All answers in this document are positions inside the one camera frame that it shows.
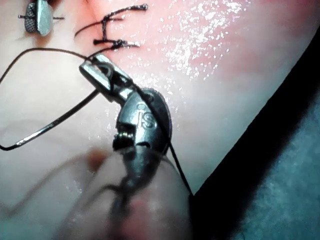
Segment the right arm needle driver jaw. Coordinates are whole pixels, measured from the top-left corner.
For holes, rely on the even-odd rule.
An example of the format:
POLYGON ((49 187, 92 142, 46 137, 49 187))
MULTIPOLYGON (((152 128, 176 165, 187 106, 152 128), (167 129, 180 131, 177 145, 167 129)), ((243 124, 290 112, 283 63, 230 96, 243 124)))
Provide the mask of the right arm needle driver jaw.
POLYGON ((37 30, 37 3, 30 2, 25 11, 24 27, 27 33, 33 34, 37 30))
POLYGON ((51 30, 53 25, 53 9, 47 0, 36 1, 36 28, 38 33, 45 37, 51 30))

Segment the left arm needle driver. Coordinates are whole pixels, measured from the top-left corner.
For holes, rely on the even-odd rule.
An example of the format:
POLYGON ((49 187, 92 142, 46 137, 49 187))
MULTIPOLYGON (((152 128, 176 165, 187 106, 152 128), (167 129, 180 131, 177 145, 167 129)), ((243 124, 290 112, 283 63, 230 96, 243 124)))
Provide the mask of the left arm needle driver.
POLYGON ((133 91, 118 114, 115 125, 117 133, 114 136, 112 148, 116 151, 143 146, 166 155, 169 149, 168 139, 172 138, 172 119, 169 107, 161 93, 155 89, 143 88, 142 91, 161 120, 166 135, 163 134, 150 107, 136 91, 133 91))

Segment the left arm needle driver jaw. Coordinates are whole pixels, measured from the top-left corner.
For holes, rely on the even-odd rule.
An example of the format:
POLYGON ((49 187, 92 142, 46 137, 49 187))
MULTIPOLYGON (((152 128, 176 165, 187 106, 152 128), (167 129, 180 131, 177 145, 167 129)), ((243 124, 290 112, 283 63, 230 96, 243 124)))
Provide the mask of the left arm needle driver jaw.
POLYGON ((94 65, 107 78, 106 96, 110 101, 126 101, 133 92, 133 79, 102 53, 92 58, 94 65))
POLYGON ((79 71, 109 102, 113 102, 113 67, 109 63, 84 62, 79 71))

